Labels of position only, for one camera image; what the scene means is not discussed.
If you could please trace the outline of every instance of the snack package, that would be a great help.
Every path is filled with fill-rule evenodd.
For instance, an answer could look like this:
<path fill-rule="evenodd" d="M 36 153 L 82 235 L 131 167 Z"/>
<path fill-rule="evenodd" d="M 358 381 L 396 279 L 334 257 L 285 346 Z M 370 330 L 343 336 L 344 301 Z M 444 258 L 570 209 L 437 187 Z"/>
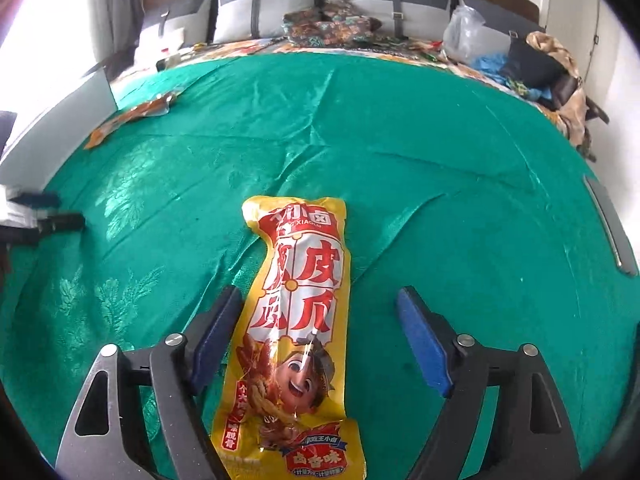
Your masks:
<path fill-rule="evenodd" d="M 181 90 L 171 90 L 165 94 L 158 94 L 154 99 L 133 106 L 129 108 L 129 110 L 105 121 L 91 132 L 89 141 L 84 145 L 84 148 L 90 150 L 96 146 L 100 146 L 108 135 L 111 135 L 129 121 L 144 117 L 157 117 L 169 113 L 169 107 L 175 103 L 175 99 L 181 92 Z"/>
<path fill-rule="evenodd" d="M 358 425 L 344 412 L 344 202 L 254 196 L 242 214 L 268 251 L 231 339 L 213 445 L 233 479 L 362 480 Z"/>

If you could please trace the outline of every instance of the plastic bag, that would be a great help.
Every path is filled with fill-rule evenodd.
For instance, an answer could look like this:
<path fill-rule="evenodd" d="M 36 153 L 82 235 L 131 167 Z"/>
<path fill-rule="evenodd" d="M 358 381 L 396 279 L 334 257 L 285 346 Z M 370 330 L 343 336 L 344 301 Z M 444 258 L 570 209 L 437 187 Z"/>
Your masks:
<path fill-rule="evenodd" d="M 242 214 L 267 257 L 231 339 L 213 445 L 235 480 L 362 480 L 358 425 L 344 411 L 344 202 L 254 196 Z"/>
<path fill-rule="evenodd" d="M 444 31 L 443 49 L 447 57 L 463 63 L 471 62 L 475 57 L 474 42 L 478 30 L 483 25 L 484 18 L 477 10 L 472 7 L 457 6 Z"/>

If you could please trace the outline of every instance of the bed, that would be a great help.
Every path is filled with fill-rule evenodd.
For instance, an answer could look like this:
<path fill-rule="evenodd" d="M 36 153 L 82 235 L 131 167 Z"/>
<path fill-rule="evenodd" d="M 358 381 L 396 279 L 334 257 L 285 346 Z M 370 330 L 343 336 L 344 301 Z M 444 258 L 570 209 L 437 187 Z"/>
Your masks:
<path fill-rule="evenodd" d="M 537 18 L 526 0 L 492 2 Z M 264 245 L 241 204 L 256 194 L 347 204 L 346 409 L 369 478 L 404 478 L 442 405 L 396 321 L 408 284 L 485 345 L 535 343 L 582 462 L 594 457 L 622 402 L 640 283 L 613 263 L 582 182 L 593 174 L 539 110 L 438 67 L 313 52 L 193 63 L 124 82 L 116 100 L 127 108 L 175 88 L 169 114 L 76 151 L 50 182 L 87 231 L 12 251 L 0 373 L 47 458 L 102 345 L 151 346 L 223 285 L 247 292 Z M 207 426 L 221 387 L 222 375 Z M 463 476 L 482 460 L 496 397 Z M 149 392 L 143 403 L 167 473 Z"/>
<path fill-rule="evenodd" d="M 147 9 L 151 8 L 162 10 L 168 9 L 168 7 L 171 5 L 171 2 L 173 1 L 175 0 L 144 0 L 144 5 Z M 317 0 L 316 4 L 320 6 L 321 1 L 322 0 Z M 520 28 L 521 37 L 523 37 L 523 30 L 524 36 L 526 36 L 527 32 L 531 30 L 543 30 L 538 25 L 540 10 L 533 2 L 529 0 L 467 0 L 466 3 L 464 0 L 450 0 L 450 9 L 453 10 L 458 4 L 479 6 L 478 9 L 482 10 L 482 14 L 487 19 L 486 25 L 489 25 L 490 22 L 492 23 L 490 27 L 482 27 L 480 32 L 494 32 L 492 29 L 501 28 L 500 24 L 504 22 L 504 30 L 502 30 L 503 34 L 499 34 L 499 36 L 502 36 L 503 41 L 506 41 L 507 45 L 510 43 L 510 35 L 514 34 L 517 37 L 517 32 L 514 33 L 513 29 L 518 30 L 518 22 L 521 22 L 520 26 L 527 27 L 526 30 Z M 436 45 L 434 47 L 431 45 L 424 45 L 422 44 L 422 42 L 417 43 L 418 44 L 409 45 L 408 50 L 404 49 L 404 52 L 397 45 L 386 45 L 385 48 L 377 48 L 372 55 L 366 53 L 352 54 L 351 52 L 346 52 L 344 49 L 340 52 L 340 54 L 364 55 L 369 57 L 377 57 L 378 59 L 414 62 L 414 64 L 437 67 L 444 70 L 449 70 L 451 73 L 460 77 L 481 81 L 485 85 L 493 86 L 499 91 L 503 91 L 509 93 L 514 97 L 527 100 L 531 105 L 535 106 L 540 111 L 540 113 L 544 114 L 545 117 L 549 121 L 551 121 L 552 124 L 554 124 L 554 126 L 556 126 L 556 128 L 570 141 L 572 146 L 576 147 L 585 158 L 588 158 L 593 162 L 596 160 L 595 155 L 591 152 L 590 149 L 591 138 L 588 128 L 586 128 L 586 121 L 592 120 L 594 118 L 601 118 L 603 121 L 608 123 L 609 118 L 606 113 L 601 110 L 601 108 L 592 100 L 590 100 L 586 95 L 580 96 L 580 98 L 575 103 L 574 100 L 569 99 L 573 92 L 573 90 L 570 90 L 570 88 L 574 88 L 576 90 L 575 94 L 577 94 L 579 93 L 578 89 L 581 86 L 581 84 L 579 84 L 578 86 L 578 82 L 581 80 L 579 79 L 577 66 L 575 66 L 575 74 L 571 74 L 573 77 L 566 75 L 564 78 L 561 78 L 561 81 L 559 81 L 558 84 L 552 84 L 551 88 L 548 88 L 546 90 L 547 94 L 545 94 L 545 96 L 547 97 L 547 99 L 539 101 L 537 93 L 533 94 L 535 95 L 535 97 L 532 97 L 532 94 L 530 94 L 528 88 L 523 85 L 516 84 L 514 81 L 508 80 L 503 76 L 497 76 L 497 73 L 495 73 L 493 68 L 485 70 L 485 66 L 483 65 L 483 63 L 476 63 L 468 66 L 468 62 L 458 63 L 452 59 L 447 59 L 447 56 L 437 56 L 437 61 L 439 62 L 438 65 L 434 65 L 430 62 L 424 63 L 425 57 L 428 60 L 434 60 L 433 56 L 430 56 L 430 54 L 433 54 L 431 50 L 433 49 L 434 53 L 439 53 L 443 50 L 442 46 L 440 42 L 436 42 Z M 422 51 L 423 54 L 427 55 L 417 55 L 416 51 Z M 222 45 L 222 48 L 210 47 L 208 52 L 201 52 L 195 56 L 195 59 L 190 59 L 186 63 L 190 64 L 193 62 L 201 62 L 204 60 L 221 59 L 222 57 L 246 56 L 272 52 L 315 52 L 318 54 L 337 53 L 335 49 L 327 48 L 302 49 L 300 48 L 300 46 L 296 46 L 295 44 L 286 41 L 286 38 L 282 38 L 282 40 L 280 41 L 280 46 L 272 45 L 271 42 L 264 43 L 263 41 L 249 43 L 242 41 L 236 44 L 225 42 L 225 44 Z M 484 54 L 484 51 L 480 49 L 478 52 L 476 52 L 475 57 L 481 56 L 482 54 Z M 124 80 L 131 79 L 133 77 L 140 77 L 143 75 L 148 75 L 150 73 L 155 73 L 155 60 L 156 58 L 154 58 L 152 62 L 147 62 L 146 64 L 137 63 L 135 66 L 129 69 L 123 77 L 119 79 L 116 85 L 121 86 Z M 512 62 L 512 66 L 519 67 L 521 64 L 531 63 L 532 67 L 534 66 L 535 68 L 532 68 L 532 70 L 529 71 L 530 73 L 544 73 L 546 71 L 546 67 L 544 66 L 544 64 L 540 64 L 539 62 L 539 59 L 536 59 L 534 62 L 530 57 L 527 57 L 527 59 L 521 59 L 517 57 L 516 60 Z"/>

